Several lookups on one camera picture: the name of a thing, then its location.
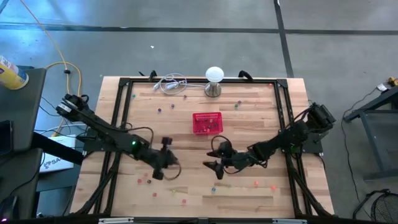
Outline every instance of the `white lamp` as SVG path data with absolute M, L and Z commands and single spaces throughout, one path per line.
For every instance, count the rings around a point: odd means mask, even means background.
M 210 97 L 217 97 L 221 94 L 219 82 L 224 78 L 224 71 L 219 67 L 211 67 L 206 71 L 206 78 L 209 83 L 205 86 L 205 93 Z

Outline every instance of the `red plastic basket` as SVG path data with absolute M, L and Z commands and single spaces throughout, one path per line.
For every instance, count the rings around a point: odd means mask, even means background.
M 221 112 L 193 113 L 193 133 L 218 134 L 223 132 L 223 118 Z

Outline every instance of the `small bottle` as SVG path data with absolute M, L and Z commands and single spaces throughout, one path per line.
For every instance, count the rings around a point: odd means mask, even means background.
M 0 83 L 10 90 L 18 90 L 29 81 L 29 76 L 0 55 Z

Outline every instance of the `gray floor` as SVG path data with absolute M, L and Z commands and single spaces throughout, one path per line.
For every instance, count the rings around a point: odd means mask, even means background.
M 271 0 L 26 0 L 46 24 L 135 27 L 220 27 L 277 29 Z M 397 30 L 398 2 L 393 0 L 280 0 L 286 29 Z M 0 14 L 0 25 L 34 23 L 18 0 L 10 0 Z M 213 65 L 226 76 L 245 70 L 255 77 L 287 77 L 279 34 L 179 32 L 50 32 L 65 59 L 83 73 L 83 93 L 95 108 L 102 77 L 138 75 L 157 70 L 203 75 Z M 324 103 L 336 118 L 388 77 L 396 76 L 396 35 L 287 35 L 294 77 L 305 79 L 311 100 Z M 21 65 L 45 67 L 59 56 L 38 30 L 2 30 L 0 54 Z M 47 73 L 44 97 L 57 104 L 66 91 L 63 67 Z M 72 75 L 76 93 L 77 75 Z M 49 105 L 42 102 L 46 110 Z M 59 124 L 59 118 L 39 111 L 36 128 Z M 348 149 L 358 192 L 382 188 L 398 192 L 398 179 L 364 182 L 378 171 L 360 122 L 345 124 Z M 350 217 L 358 201 L 349 174 L 340 123 L 323 140 L 326 174 L 337 215 Z M 59 215 L 67 190 L 45 192 L 39 211 Z M 369 219 L 363 212 L 359 218 Z

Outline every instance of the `wooden tabletop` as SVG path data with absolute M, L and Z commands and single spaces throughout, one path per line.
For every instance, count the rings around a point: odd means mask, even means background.
M 111 122 L 119 78 L 104 77 L 99 93 L 96 114 L 108 122 Z M 304 81 L 301 78 L 287 80 L 296 115 L 308 105 Z M 155 149 L 160 149 L 162 137 L 173 138 L 171 150 L 182 165 L 182 173 L 173 181 L 154 180 L 151 178 L 153 170 L 147 164 L 123 155 L 112 216 L 294 217 L 285 159 L 279 151 L 270 158 L 266 169 L 248 167 L 235 175 L 225 174 L 223 180 L 218 180 L 215 173 L 202 164 L 203 161 L 215 160 L 206 155 L 206 152 L 211 151 L 212 136 L 197 136 L 192 131 L 192 113 L 220 111 L 224 127 L 221 134 L 232 142 L 235 149 L 246 151 L 250 144 L 273 138 L 279 130 L 279 120 L 272 86 L 222 84 L 221 96 L 209 98 L 200 87 L 188 87 L 182 93 L 169 96 L 159 90 L 153 92 L 153 85 L 134 84 L 132 94 L 136 97 L 131 100 L 127 121 L 134 127 L 151 127 L 155 132 Z M 121 101 L 118 124 L 125 95 L 126 91 Z M 242 103 L 235 109 L 239 100 Z M 150 138 L 148 131 L 136 131 L 136 134 Z M 221 141 L 222 139 L 215 140 L 215 147 Z M 81 208 L 97 187 L 103 157 L 103 152 L 95 152 L 83 161 L 72 211 Z M 333 213 L 321 160 L 312 154 L 304 154 L 303 164 L 308 187 L 326 210 Z M 165 174 L 173 176 L 177 171 L 172 167 L 165 170 Z M 304 212 L 302 192 L 299 188 L 297 192 L 300 208 Z M 108 188 L 104 191 L 103 207 L 107 195 Z

